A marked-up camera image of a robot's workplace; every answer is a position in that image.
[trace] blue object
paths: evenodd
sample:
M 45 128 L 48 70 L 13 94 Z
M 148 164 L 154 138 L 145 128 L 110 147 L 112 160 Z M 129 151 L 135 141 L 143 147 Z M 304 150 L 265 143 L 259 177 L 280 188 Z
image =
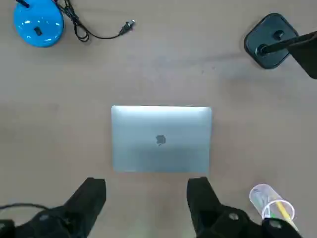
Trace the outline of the blue object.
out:
M 54 45 L 64 30 L 64 19 L 52 0 L 26 0 L 29 7 L 18 3 L 13 22 L 20 37 L 36 47 Z

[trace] cable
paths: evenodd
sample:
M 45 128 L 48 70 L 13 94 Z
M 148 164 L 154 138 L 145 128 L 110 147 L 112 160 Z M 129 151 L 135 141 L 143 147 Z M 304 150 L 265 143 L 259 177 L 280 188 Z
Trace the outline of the cable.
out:
M 38 209 L 42 209 L 45 211 L 50 211 L 50 208 L 41 205 L 41 204 L 36 204 L 36 203 L 12 203 L 12 204 L 7 204 L 4 206 L 0 206 L 0 211 L 4 210 L 4 209 L 8 209 L 8 208 L 14 208 L 14 207 L 34 207 L 34 208 L 38 208 Z M 69 227 L 69 224 L 66 220 L 63 219 L 63 217 L 57 216 L 55 214 L 50 214 L 48 213 L 48 216 L 53 217 L 55 219 L 58 219 L 59 221 L 61 221 L 61 223 L 63 224 L 63 226 L 67 229 Z
M 135 20 L 131 20 L 131 21 L 127 21 L 124 26 L 121 28 L 121 30 L 119 31 L 119 33 L 115 36 L 111 36 L 111 37 L 100 37 L 97 36 L 95 34 L 93 34 L 90 30 L 87 29 L 86 26 L 84 26 L 84 24 L 79 20 L 78 15 L 75 13 L 74 7 L 72 6 L 70 0 L 64 0 L 65 6 L 62 6 L 61 4 L 58 3 L 58 0 L 52 0 L 55 5 L 57 6 L 57 8 L 63 12 L 66 16 L 68 16 L 71 21 L 74 24 L 74 31 L 75 34 L 77 36 L 77 38 L 81 41 L 81 42 L 87 42 L 89 41 L 90 36 L 93 36 L 97 39 L 102 39 L 102 40 L 106 40 L 106 39 L 114 39 L 117 38 L 119 36 L 124 35 L 125 33 L 127 33 L 128 31 L 132 30 L 134 24 L 135 24 Z M 81 28 L 84 32 L 85 35 L 84 36 L 80 36 L 78 34 L 78 28 Z
M 7 208 L 12 208 L 12 207 L 35 207 L 35 208 L 39 208 L 39 209 L 42 209 L 42 210 L 49 210 L 48 207 L 40 205 L 40 204 L 35 204 L 35 203 L 13 203 L 13 204 L 0 206 L 0 210 L 4 210 L 4 209 L 7 209 Z

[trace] laptop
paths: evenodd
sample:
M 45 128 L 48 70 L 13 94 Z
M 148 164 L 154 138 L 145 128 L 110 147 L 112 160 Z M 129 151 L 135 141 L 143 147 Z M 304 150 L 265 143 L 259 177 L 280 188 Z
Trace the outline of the laptop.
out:
M 112 106 L 117 172 L 208 173 L 211 108 Z

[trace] clear plastic cup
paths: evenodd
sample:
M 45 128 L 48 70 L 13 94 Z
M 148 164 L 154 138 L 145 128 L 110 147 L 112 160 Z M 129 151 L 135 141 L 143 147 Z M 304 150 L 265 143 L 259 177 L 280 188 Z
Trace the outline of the clear plastic cup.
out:
M 293 205 L 267 184 L 259 184 L 252 188 L 249 199 L 262 219 L 279 218 L 291 223 L 295 217 Z

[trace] yellow straw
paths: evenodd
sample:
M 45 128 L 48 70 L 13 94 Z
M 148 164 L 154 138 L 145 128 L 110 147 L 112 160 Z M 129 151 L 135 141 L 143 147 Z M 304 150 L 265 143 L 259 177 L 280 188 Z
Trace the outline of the yellow straw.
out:
M 297 226 L 295 225 L 295 223 L 293 222 L 292 218 L 289 216 L 288 212 L 286 211 L 285 207 L 283 206 L 283 204 L 281 202 L 276 202 L 277 208 L 279 209 L 279 211 L 281 212 L 281 214 L 283 215 L 284 219 L 291 224 L 296 231 L 298 231 Z

